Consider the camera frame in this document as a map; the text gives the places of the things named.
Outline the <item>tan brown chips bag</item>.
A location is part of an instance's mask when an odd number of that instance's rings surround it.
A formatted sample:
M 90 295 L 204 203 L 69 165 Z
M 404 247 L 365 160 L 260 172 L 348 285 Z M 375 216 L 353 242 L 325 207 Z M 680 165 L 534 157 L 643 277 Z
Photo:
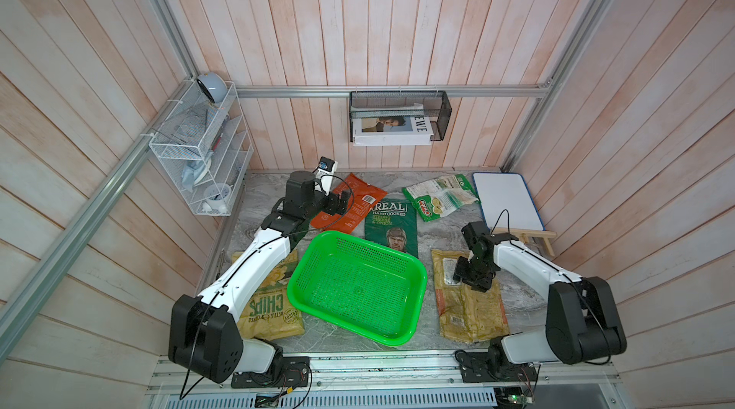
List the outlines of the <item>tan brown chips bag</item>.
M 441 336 L 472 344 L 510 334 L 499 284 L 480 292 L 454 281 L 457 261 L 469 253 L 432 249 L 431 255 Z

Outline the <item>red chips bag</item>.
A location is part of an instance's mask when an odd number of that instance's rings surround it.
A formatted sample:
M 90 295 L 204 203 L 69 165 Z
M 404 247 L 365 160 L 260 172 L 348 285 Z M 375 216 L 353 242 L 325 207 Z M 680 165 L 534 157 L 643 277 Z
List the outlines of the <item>red chips bag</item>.
M 315 229 L 351 234 L 358 224 L 367 217 L 369 211 L 383 198 L 386 198 L 388 193 L 376 186 L 367 184 L 353 173 L 346 177 L 346 183 L 341 179 L 336 179 L 336 182 L 337 186 L 333 189 L 333 192 L 338 196 L 342 192 L 352 192 L 348 201 L 348 213 L 344 217 L 327 215 L 325 212 L 319 213 L 317 217 L 312 219 L 311 226 Z

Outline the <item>light green chips bag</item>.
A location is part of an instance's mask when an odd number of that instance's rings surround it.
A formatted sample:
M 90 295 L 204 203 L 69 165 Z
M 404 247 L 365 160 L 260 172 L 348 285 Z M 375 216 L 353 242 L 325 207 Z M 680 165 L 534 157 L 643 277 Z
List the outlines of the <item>light green chips bag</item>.
M 442 175 L 402 189 L 424 222 L 445 218 L 466 205 L 480 201 L 465 175 Z

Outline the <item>dark green Real chips bag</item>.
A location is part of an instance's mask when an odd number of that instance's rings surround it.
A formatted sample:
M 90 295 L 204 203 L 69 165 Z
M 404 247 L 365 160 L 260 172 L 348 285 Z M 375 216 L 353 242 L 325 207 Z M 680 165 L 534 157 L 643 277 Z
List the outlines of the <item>dark green Real chips bag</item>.
M 367 214 L 365 239 L 417 258 L 416 213 L 407 200 L 384 198 Z

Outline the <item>yellow kettle chips bag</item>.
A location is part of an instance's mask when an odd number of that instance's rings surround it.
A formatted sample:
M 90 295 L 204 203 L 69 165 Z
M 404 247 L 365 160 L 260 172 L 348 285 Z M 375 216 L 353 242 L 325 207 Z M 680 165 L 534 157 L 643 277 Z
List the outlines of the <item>yellow kettle chips bag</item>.
M 304 333 L 302 313 L 287 296 L 288 284 L 300 261 L 292 251 L 267 275 L 237 320 L 244 339 L 275 341 Z

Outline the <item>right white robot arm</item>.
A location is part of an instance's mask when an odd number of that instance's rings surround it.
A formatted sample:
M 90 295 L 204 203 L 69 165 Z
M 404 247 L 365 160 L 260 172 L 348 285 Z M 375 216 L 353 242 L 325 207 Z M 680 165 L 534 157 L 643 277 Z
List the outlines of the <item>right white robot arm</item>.
M 472 253 L 461 257 L 453 279 L 487 292 L 508 271 L 547 303 L 544 326 L 490 340 L 485 353 L 456 351 L 465 383 L 530 381 L 547 362 L 605 365 L 627 350 L 627 337 L 607 281 L 582 277 L 531 251 L 510 233 L 475 221 L 461 233 Z

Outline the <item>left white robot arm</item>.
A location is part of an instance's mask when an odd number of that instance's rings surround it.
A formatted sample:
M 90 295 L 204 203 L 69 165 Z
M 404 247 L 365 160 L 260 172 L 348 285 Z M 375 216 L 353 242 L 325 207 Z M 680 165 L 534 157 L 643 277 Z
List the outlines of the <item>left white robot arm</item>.
M 323 157 L 314 171 L 291 173 L 284 196 L 235 263 L 197 296 L 184 294 L 174 303 L 170 361 L 215 383 L 243 373 L 279 378 L 283 350 L 267 340 L 243 338 L 237 321 L 267 275 L 296 248 L 317 215 L 346 215 L 352 192 L 331 191 L 336 170 L 337 162 Z

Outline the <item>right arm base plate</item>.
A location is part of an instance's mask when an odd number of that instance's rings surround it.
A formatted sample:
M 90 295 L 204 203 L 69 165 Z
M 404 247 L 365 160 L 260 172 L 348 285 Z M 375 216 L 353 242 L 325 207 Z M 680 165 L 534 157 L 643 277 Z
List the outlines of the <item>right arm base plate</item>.
M 520 382 L 534 384 L 539 372 L 534 366 L 513 364 L 504 357 L 489 352 L 467 352 L 457 350 L 454 359 L 459 365 L 464 383 Z

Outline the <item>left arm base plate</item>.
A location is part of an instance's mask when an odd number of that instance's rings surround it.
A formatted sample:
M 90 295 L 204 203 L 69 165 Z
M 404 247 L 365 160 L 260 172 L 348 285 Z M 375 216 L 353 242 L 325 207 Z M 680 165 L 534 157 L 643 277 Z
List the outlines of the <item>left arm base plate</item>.
M 310 357 L 279 355 L 265 374 L 244 372 L 232 376 L 234 389 L 300 388 L 308 386 L 311 375 Z

